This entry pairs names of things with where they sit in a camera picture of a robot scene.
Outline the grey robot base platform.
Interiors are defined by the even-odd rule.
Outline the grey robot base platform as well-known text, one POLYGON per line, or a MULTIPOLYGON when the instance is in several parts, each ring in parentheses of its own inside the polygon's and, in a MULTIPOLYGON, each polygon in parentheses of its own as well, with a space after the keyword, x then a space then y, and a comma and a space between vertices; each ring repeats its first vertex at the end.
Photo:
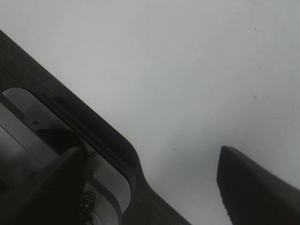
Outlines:
POLYGON ((120 225, 135 176, 64 100, 22 88, 0 95, 0 194, 26 181, 70 148, 85 152, 85 185, 78 225, 120 225))

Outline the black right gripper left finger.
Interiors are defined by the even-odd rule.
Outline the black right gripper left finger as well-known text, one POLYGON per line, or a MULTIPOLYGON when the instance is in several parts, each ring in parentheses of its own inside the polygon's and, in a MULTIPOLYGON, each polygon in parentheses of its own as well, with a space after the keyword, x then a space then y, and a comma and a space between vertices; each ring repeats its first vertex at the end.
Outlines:
POLYGON ((76 225, 85 185, 85 152, 70 148, 0 195, 2 225, 76 225))

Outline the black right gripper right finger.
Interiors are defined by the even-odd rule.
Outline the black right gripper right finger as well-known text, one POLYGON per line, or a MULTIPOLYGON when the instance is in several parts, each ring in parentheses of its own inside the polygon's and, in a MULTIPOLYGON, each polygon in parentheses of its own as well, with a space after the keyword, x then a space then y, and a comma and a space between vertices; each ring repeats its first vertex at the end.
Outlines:
POLYGON ((234 225, 298 225, 300 191, 239 150, 223 146, 217 185, 234 225))

